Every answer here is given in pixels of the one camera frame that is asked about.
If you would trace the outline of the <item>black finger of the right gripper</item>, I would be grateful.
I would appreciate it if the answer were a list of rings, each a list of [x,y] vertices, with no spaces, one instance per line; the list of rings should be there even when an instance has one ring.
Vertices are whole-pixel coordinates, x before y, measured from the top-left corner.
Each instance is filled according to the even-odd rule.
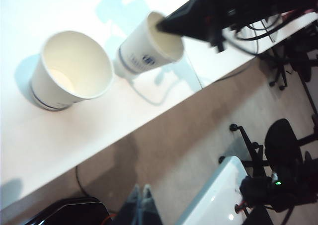
[[[211,6],[208,0],[189,0],[156,24],[160,32],[211,42]]]

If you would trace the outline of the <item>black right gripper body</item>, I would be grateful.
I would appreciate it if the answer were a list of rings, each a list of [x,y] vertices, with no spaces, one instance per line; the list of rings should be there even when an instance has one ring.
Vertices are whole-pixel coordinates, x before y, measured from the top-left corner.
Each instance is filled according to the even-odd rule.
[[[247,4],[243,0],[198,0],[199,2],[199,32],[201,39],[211,46],[216,46],[218,52],[225,50],[222,30],[242,28],[250,23],[247,14]]]

